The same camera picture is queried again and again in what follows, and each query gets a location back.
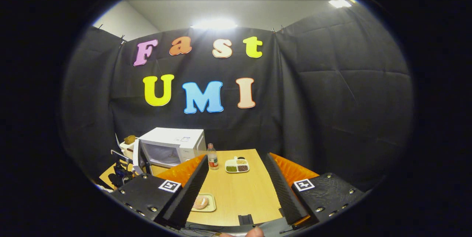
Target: white compartment tray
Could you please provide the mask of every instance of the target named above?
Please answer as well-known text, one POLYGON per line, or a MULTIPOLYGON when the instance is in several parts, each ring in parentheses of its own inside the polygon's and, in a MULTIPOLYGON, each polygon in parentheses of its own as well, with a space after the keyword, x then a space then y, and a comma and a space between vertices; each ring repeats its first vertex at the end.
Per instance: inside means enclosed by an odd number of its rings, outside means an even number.
POLYGON ((239 159, 239 160, 244 160, 246 163, 241 163, 241 164, 238 164, 237 161, 238 161, 238 158, 235 157, 234 160, 227 160, 225 162, 225 171, 228 172, 228 173, 240 173, 240 172, 247 172, 249 171, 249 163, 246 159, 239 159), (236 171, 228 171, 226 167, 228 166, 231 166, 231 167, 236 167, 236 171), (247 166, 247 170, 244 170, 244 171, 239 171, 239 168, 241 168, 241 166, 247 166))

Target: letter u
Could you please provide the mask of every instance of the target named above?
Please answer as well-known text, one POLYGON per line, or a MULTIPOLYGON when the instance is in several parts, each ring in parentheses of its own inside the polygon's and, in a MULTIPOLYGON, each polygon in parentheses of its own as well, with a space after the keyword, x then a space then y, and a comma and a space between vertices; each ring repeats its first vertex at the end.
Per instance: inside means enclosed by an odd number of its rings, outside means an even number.
POLYGON ((171 84, 174 79, 174 75, 165 74, 160 77, 164 82, 164 93, 162 97, 157 98, 155 95, 155 82, 157 81, 157 76, 147 76, 143 79, 145 84, 145 99, 146 102, 152 106, 164 106, 169 103, 171 96, 171 84))

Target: human hand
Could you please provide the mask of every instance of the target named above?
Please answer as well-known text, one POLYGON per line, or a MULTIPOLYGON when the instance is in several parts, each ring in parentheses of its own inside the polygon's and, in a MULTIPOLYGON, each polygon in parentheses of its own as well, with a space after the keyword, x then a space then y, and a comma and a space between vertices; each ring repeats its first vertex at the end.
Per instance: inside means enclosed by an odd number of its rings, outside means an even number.
MULTIPOLYGON (((234 237, 231 234, 227 233, 222 233, 219 235, 219 237, 234 237)), ((246 237, 264 237, 264 232, 261 230, 259 227, 255 227, 254 229, 250 230, 247 234, 246 237)))

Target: donut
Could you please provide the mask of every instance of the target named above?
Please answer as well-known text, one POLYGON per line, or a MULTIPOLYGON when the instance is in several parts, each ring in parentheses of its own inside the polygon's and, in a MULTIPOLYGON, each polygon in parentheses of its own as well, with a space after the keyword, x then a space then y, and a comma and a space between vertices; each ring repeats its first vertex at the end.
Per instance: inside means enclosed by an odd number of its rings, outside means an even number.
POLYGON ((208 197, 199 195, 194 202, 194 209, 204 209, 208 205, 208 197))

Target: small plate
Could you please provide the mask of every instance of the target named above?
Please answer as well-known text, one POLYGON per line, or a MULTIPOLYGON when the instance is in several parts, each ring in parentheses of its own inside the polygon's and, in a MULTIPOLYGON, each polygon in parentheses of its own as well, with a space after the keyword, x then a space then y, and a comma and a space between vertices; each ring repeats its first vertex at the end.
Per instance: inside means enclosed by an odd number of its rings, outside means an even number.
POLYGON ((208 205, 206 207, 204 207, 203 209, 194 209, 192 207, 191 211, 195 211, 195 212, 212 212, 212 211, 216 210, 215 197, 212 194, 201 193, 201 194, 198 194, 198 195, 208 197, 208 205))

